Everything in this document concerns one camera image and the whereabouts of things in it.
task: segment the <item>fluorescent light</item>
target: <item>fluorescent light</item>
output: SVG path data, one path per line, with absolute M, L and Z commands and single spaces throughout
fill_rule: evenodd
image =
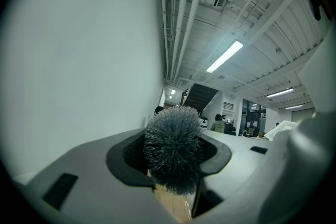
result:
M 285 89 L 283 91 L 272 93 L 272 94 L 268 95 L 267 97 L 270 98 L 270 97 L 273 97 L 273 96 L 281 95 L 281 94 L 284 94 L 284 93 L 287 93 L 287 92 L 291 92 L 292 90 L 293 90 L 293 88 L 291 87 L 291 88 Z
M 301 105 L 295 105 L 295 106 L 290 106 L 290 107 L 288 107 L 286 109 L 295 109 L 295 108 L 300 108 L 302 106 L 303 106 L 302 104 Z
M 242 48 L 243 44 L 239 41 L 234 42 L 231 47 L 229 47 L 226 52 L 222 54 L 207 70 L 206 72 L 212 73 L 222 64 L 224 64 L 233 54 Z

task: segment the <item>person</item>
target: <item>person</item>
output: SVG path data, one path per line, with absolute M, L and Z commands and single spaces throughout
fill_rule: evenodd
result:
M 222 121 L 222 116 L 217 114 L 215 120 L 216 121 L 212 124 L 210 130 L 224 134 L 225 123 Z
M 157 106 L 155 111 L 154 111 L 154 116 L 158 115 L 158 113 L 162 110 L 164 110 L 164 108 L 162 106 Z

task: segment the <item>rectangular light fixture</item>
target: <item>rectangular light fixture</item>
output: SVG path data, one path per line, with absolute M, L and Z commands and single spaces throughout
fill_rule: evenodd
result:
M 273 96 L 277 96 L 277 95 L 285 94 L 285 93 L 291 92 L 292 90 L 293 90 L 293 87 L 290 87 L 290 88 L 285 89 L 285 90 L 283 90 L 283 91 L 279 91 L 279 92 L 272 93 L 272 94 L 268 95 L 267 97 L 270 98 L 270 97 L 273 97 Z
M 290 106 L 290 107 L 288 107 L 286 109 L 295 109 L 295 108 L 300 108 L 302 106 L 303 106 L 302 104 L 301 105 L 295 105 L 295 106 Z
M 235 41 L 231 47 L 229 47 L 226 52 L 222 54 L 207 70 L 206 72 L 212 73 L 222 64 L 224 64 L 233 54 L 239 51 L 243 47 L 239 41 Z

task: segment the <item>black hair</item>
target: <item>black hair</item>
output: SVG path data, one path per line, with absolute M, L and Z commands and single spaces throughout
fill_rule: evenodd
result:
M 222 120 L 222 116 L 219 115 L 219 114 L 217 114 L 216 117 L 215 117 L 215 120 L 217 120 L 217 121 L 221 121 L 221 120 Z
M 158 114 L 160 111 L 164 110 L 162 106 L 157 106 L 155 109 L 155 114 Z

